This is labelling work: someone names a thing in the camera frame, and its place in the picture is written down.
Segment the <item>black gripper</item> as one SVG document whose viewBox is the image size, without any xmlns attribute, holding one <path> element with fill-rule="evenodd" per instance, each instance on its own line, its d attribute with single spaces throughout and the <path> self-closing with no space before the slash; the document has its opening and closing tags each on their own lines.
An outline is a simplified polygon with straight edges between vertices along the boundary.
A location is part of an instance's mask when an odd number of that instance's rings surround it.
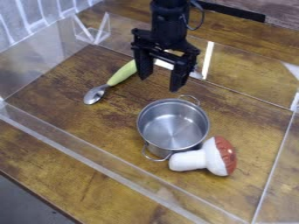
<svg viewBox="0 0 299 224">
<path fill-rule="evenodd" d="M 192 0 L 152 0 L 152 26 L 149 30 L 132 30 L 132 50 L 139 78 L 144 80 L 153 73 L 155 59 L 173 64 L 169 91 L 176 92 L 185 85 L 193 71 L 200 50 L 187 41 L 191 27 L 189 7 Z"/>
</svg>

